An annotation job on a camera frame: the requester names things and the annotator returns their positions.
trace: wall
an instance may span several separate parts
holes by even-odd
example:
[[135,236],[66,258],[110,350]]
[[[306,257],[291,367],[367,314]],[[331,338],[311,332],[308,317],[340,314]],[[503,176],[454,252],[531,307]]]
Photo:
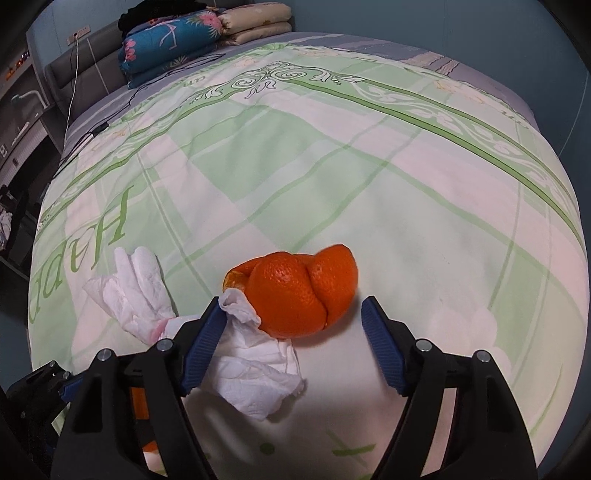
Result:
[[[432,50],[511,88],[531,107],[567,170],[591,238],[591,81],[538,0],[282,0],[298,31],[346,33]],[[591,411],[591,342],[563,426],[540,466],[564,453]]]
[[27,341],[27,282],[0,264],[0,387],[31,372]]
[[119,19],[121,14],[140,0],[53,0],[37,17],[27,32],[27,40],[35,51],[38,65],[58,58],[70,47],[66,39],[75,31],[90,26],[90,32]]

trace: orange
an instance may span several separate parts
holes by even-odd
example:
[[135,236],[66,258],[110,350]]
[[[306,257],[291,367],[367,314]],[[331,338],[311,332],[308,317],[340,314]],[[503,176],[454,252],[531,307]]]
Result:
[[275,338],[298,338],[334,324],[349,308],[358,271],[351,250],[333,245],[316,255],[275,252],[231,269],[222,289],[242,290]]

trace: bed sheet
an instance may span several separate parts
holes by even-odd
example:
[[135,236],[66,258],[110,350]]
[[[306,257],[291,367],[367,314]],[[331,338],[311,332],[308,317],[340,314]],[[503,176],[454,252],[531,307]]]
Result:
[[[404,399],[363,334],[358,301],[370,294],[444,351],[491,351],[540,461],[574,390],[589,306],[560,161],[482,89],[308,41],[245,49],[152,86],[52,182],[33,255],[34,367],[56,359],[78,372],[100,348],[146,348],[82,288],[113,273],[116,247],[154,251],[184,315],[202,312],[244,260],[344,243],[358,298],[334,328],[294,342],[303,395],[263,422],[210,394],[188,397],[219,478],[371,477]],[[446,395],[428,470],[452,409]]]

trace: black cable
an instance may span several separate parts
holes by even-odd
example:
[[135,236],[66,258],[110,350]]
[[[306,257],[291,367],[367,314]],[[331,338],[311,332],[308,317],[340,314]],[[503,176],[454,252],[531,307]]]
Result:
[[[124,110],[131,108],[131,102],[133,101],[133,99],[135,98],[135,96],[141,92],[142,90],[148,88],[149,86],[153,85],[154,83],[159,82],[160,80],[165,79],[166,77],[169,77],[170,75],[173,75],[175,73],[179,73],[179,72],[183,72],[185,70],[189,70],[192,69],[196,66],[201,66],[201,65],[205,65],[206,63],[210,63],[212,61],[216,61],[221,59],[223,56],[225,55],[225,53],[217,53],[217,54],[213,54],[210,57],[203,57],[202,60],[207,60],[204,61],[202,63],[192,63],[190,65],[184,65],[181,67],[178,67],[174,70],[169,70],[168,72],[166,72],[164,74],[163,77],[158,77],[148,83],[144,83],[143,85],[141,85],[140,87],[137,88],[137,90],[134,92],[134,94],[129,98],[129,100],[127,101],[127,103],[121,107],[119,110],[117,110],[116,112],[110,114],[108,117],[103,118],[102,120],[100,120],[98,123],[94,124],[85,134],[83,134],[80,139],[75,143],[74,147],[72,147],[72,149],[70,150],[70,152],[73,152],[76,148],[78,148],[78,146],[86,139],[86,136],[89,134],[93,134],[94,136],[100,134],[103,130],[105,130],[105,128],[100,129],[100,131],[98,131],[96,133],[96,135],[94,134],[94,131],[99,129],[98,127],[102,126],[103,124],[107,123],[109,120],[111,120],[114,116],[119,115],[120,113],[122,113]],[[60,165],[60,167],[58,168],[57,172],[55,173],[55,175],[51,178],[51,181],[53,181],[62,171],[64,171],[64,169],[70,165],[70,163],[72,163],[72,161],[74,160],[74,158],[76,158],[76,155],[72,156],[69,161],[65,162],[64,164]]]

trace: crumpled tissue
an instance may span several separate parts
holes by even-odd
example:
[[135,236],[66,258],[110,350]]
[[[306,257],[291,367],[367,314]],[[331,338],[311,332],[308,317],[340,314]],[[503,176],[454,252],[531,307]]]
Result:
[[[127,255],[115,249],[117,273],[90,279],[84,290],[121,328],[147,345],[173,338],[184,322],[177,317],[162,281],[155,255],[138,247]],[[238,411],[257,420],[276,412],[304,382],[290,340],[276,340],[259,330],[261,319],[236,288],[219,297],[228,324],[220,338],[201,388],[219,394]]]

